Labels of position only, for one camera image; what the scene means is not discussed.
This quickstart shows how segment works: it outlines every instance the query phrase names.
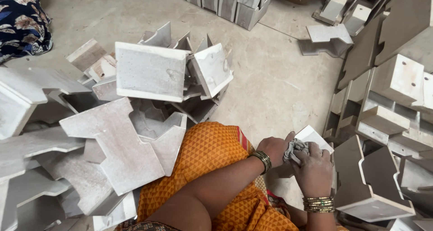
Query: person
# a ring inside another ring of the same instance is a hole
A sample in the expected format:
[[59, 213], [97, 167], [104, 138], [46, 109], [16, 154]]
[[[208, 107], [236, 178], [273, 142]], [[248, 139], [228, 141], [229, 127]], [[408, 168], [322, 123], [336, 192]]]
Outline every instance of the person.
[[[294, 137], [291, 132], [285, 140], [266, 138], [255, 151], [237, 126], [217, 122], [193, 126], [185, 134], [171, 176], [141, 189], [136, 223], [125, 222], [118, 230], [346, 230], [335, 223], [333, 210], [304, 212], [265, 190], [261, 174], [283, 164]], [[310, 143], [309, 150], [309, 156], [296, 154], [300, 166], [292, 163], [296, 181], [305, 198], [329, 199], [329, 151], [321, 154], [316, 143]], [[266, 157], [269, 165], [262, 161]]]
[[50, 51], [50, 23], [39, 0], [0, 0], [0, 64]]

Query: wooden board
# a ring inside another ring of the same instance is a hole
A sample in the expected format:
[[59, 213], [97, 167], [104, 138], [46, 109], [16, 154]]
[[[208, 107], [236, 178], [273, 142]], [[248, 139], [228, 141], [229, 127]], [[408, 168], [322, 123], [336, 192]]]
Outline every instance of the wooden board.
[[68, 136], [97, 140], [106, 156], [100, 166], [117, 195], [165, 175], [152, 146], [139, 140], [132, 111], [129, 99], [121, 98], [60, 121]]

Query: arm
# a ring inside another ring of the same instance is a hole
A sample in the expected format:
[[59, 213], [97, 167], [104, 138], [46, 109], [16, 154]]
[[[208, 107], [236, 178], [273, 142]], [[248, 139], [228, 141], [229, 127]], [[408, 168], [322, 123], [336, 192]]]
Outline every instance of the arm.
[[[269, 156], [272, 167], [278, 167], [283, 163], [284, 151], [294, 137], [295, 133], [291, 132], [286, 140], [274, 137], [264, 139], [257, 150]], [[211, 220], [264, 169], [259, 158], [249, 157], [214, 170], [185, 185], [147, 221], [165, 223], [183, 231], [209, 231]]]

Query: blue floral dress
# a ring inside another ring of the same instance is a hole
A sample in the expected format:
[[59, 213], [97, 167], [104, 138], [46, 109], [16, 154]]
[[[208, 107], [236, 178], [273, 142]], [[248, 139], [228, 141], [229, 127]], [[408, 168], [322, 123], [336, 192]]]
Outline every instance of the blue floral dress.
[[50, 23], [39, 0], [0, 0], [0, 64], [49, 51]]

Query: concrete floor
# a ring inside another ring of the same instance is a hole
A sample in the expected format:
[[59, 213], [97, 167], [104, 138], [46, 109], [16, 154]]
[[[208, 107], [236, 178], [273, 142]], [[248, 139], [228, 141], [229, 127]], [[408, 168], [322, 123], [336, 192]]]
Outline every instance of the concrete floor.
[[[306, 25], [319, 24], [311, 14], [321, 0], [295, 5], [273, 0], [267, 14], [247, 31], [185, 0], [41, 0], [52, 18], [52, 51], [14, 59], [11, 68], [45, 67], [79, 78], [82, 73], [66, 57], [91, 38], [108, 52], [114, 42], [136, 43], [145, 30], [171, 21], [172, 37], [191, 31], [197, 47], [206, 33], [227, 52], [233, 49], [235, 78], [212, 121], [239, 125], [257, 146], [266, 137], [284, 138], [310, 124], [322, 133], [342, 59], [326, 53], [303, 57], [297, 39], [308, 38]], [[302, 208], [294, 178], [270, 174], [267, 184], [276, 195]]]

